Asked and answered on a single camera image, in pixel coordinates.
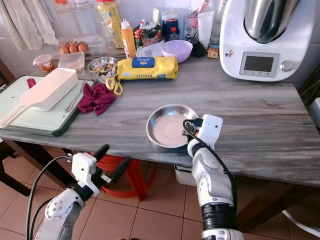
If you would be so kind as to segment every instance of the knob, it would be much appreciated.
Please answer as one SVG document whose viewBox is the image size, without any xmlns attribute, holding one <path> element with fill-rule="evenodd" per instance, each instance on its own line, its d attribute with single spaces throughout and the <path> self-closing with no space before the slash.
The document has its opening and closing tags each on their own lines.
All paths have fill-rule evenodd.
<svg viewBox="0 0 320 240">
<path fill-rule="evenodd" d="M 283 61 L 280 65 L 280 69 L 282 71 L 288 72 L 292 69 L 293 66 L 294 64 L 292 63 L 292 61 Z"/>
</svg>

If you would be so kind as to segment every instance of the red cloth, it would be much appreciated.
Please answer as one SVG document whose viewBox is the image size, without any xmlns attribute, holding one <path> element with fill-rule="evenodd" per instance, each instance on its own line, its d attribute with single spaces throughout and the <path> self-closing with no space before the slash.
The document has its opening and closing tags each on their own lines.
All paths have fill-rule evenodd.
<svg viewBox="0 0 320 240">
<path fill-rule="evenodd" d="M 116 95 L 107 89 L 103 83 L 91 87 L 86 83 L 83 87 L 83 98 L 78 104 L 78 109 L 84 114 L 94 111 L 96 115 L 102 114 L 114 101 Z"/>
</svg>

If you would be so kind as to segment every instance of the display screen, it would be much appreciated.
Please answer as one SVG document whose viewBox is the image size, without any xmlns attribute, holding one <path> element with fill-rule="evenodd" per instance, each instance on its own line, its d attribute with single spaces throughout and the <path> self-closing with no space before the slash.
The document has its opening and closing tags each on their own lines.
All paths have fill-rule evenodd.
<svg viewBox="0 0 320 240">
<path fill-rule="evenodd" d="M 246 56 L 244 70 L 271 72 L 273 57 L 267 56 Z"/>
</svg>

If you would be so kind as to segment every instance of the kitchen table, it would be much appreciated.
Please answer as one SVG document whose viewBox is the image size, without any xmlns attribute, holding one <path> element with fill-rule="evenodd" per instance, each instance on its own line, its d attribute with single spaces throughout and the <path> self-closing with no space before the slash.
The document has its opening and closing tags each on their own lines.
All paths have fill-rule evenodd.
<svg viewBox="0 0 320 240">
<path fill-rule="evenodd" d="M 157 163 L 192 166 L 186 147 L 166 149 L 147 137 L 150 114 L 166 104 L 184 104 L 223 118 L 215 150 L 239 176 L 270 180 L 238 215 L 247 232 L 320 187 L 320 137 L 290 80 L 256 82 L 228 76 L 217 59 L 190 57 L 176 79 L 123 80 L 124 93 L 100 116 L 80 113 L 59 137 L 1 129 L 0 138 L 41 168 L 51 156 L 40 146 L 96 151 Z M 50 177 L 71 176 L 56 164 Z"/>
</svg>

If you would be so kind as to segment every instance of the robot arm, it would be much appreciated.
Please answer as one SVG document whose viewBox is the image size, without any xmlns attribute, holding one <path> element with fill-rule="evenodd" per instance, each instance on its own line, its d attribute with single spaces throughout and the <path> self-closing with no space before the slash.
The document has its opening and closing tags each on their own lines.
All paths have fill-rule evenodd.
<svg viewBox="0 0 320 240">
<path fill-rule="evenodd" d="M 130 163 L 126 158 L 115 170 L 112 177 L 102 174 L 96 167 L 109 149 L 103 146 L 93 156 L 88 153 L 77 153 L 72 157 L 72 173 L 78 182 L 53 198 L 45 208 L 45 218 L 36 235 L 36 240 L 71 240 L 76 220 L 86 201 L 97 196 L 100 188 L 111 182 L 116 182 Z"/>
<path fill-rule="evenodd" d="M 223 120 L 205 114 L 198 119 L 197 138 L 214 150 Z M 192 157 L 191 173 L 196 181 L 199 205 L 202 211 L 202 240 L 244 240 L 238 231 L 233 190 L 230 178 L 217 158 L 197 139 L 189 142 Z"/>
</svg>

